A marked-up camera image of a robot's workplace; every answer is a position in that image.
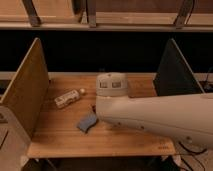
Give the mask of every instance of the small white object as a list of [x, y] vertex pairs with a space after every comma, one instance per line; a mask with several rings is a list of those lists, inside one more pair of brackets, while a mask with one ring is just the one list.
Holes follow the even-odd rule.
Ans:
[[80, 89], [79, 91], [77, 90], [72, 90], [68, 93], [65, 93], [57, 98], [55, 98], [55, 103], [58, 108], [63, 108], [70, 103], [73, 103], [77, 100], [80, 99], [81, 95], [84, 95], [86, 93], [85, 89]]

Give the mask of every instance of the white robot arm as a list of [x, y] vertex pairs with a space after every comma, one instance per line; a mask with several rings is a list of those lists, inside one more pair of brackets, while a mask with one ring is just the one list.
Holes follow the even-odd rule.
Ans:
[[125, 74], [96, 82], [99, 119], [213, 148], [213, 93], [130, 98]]

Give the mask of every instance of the plywood board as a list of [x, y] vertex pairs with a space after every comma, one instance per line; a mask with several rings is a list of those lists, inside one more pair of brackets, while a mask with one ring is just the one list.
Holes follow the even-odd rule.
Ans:
[[[96, 1], [98, 12], [176, 13], [182, 0], [101, 0]], [[213, 13], [212, 0], [195, 2], [195, 13]]]
[[33, 135], [48, 85], [41, 42], [36, 38], [1, 99], [2, 108], [11, 111], [3, 112], [4, 117], [11, 125], [23, 127], [29, 137]]
[[[82, 10], [74, 13], [71, 0], [33, 0], [43, 23], [76, 23]], [[22, 0], [0, 0], [0, 21], [28, 21]]]
[[[177, 13], [97, 12], [96, 17], [98, 24], [172, 26]], [[213, 14], [192, 14], [187, 26], [192, 25], [212, 26]]]
[[[152, 78], [129, 75], [131, 97], [156, 96]], [[51, 80], [37, 128], [28, 150], [30, 158], [169, 155], [175, 149], [169, 138], [99, 122], [88, 134], [77, 123], [95, 105], [96, 76], [64, 76]], [[72, 89], [85, 88], [81, 100], [58, 109], [54, 99]]]

